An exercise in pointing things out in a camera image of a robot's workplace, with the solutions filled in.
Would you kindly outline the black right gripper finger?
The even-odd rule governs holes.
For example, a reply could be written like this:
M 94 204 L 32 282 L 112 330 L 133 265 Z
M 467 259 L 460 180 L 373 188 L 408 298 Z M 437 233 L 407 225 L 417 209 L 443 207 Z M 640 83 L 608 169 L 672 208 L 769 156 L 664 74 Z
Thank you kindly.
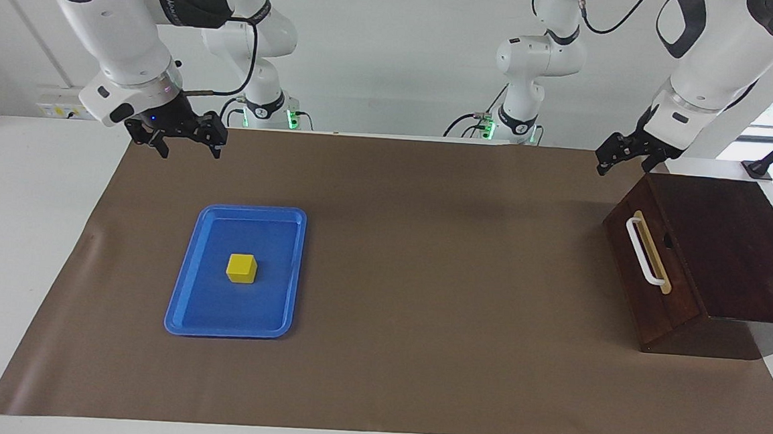
M 196 128 L 193 131 L 193 141 L 206 145 L 210 154 L 219 160 L 223 147 L 228 141 L 228 129 L 219 114 L 205 113 L 196 117 Z
M 161 131 L 145 132 L 143 144 L 152 147 L 162 158 L 167 159 L 169 148 L 167 143 L 165 143 L 165 135 Z

